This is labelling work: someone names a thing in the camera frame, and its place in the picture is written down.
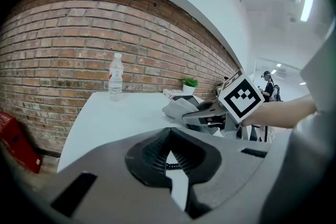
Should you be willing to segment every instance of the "clear plastic bottle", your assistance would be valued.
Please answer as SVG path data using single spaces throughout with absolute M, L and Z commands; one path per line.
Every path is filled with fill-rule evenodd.
M 114 60 L 110 65 L 109 96 L 110 100 L 116 101 L 122 97 L 122 74 L 124 66 L 121 62 L 121 54 L 115 53 Z

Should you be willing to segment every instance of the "red box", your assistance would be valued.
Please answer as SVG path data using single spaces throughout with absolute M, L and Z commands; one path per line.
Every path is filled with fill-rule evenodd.
M 10 154 L 25 168 L 38 174 L 42 159 L 38 156 L 21 132 L 16 119 L 0 111 L 0 138 Z

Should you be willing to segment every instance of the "bottle label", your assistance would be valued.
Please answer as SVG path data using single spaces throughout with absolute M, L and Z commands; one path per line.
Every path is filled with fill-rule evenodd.
M 123 71 L 114 70 L 110 73 L 109 79 L 113 78 L 114 80 L 122 80 Z

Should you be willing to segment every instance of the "potted plant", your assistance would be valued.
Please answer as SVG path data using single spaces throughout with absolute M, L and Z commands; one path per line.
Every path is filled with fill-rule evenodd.
M 198 87 L 198 80 L 194 78 L 183 78 L 181 81 L 183 83 L 183 92 L 188 95 L 193 95 L 195 88 Z

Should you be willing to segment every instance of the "white plant pot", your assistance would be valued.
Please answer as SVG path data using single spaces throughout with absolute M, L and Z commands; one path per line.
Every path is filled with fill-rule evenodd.
M 183 85 L 183 92 L 186 95 L 193 95 L 194 91 L 195 91 L 195 87 L 190 87 L 190 86 L 187 86 L 187 85 Z

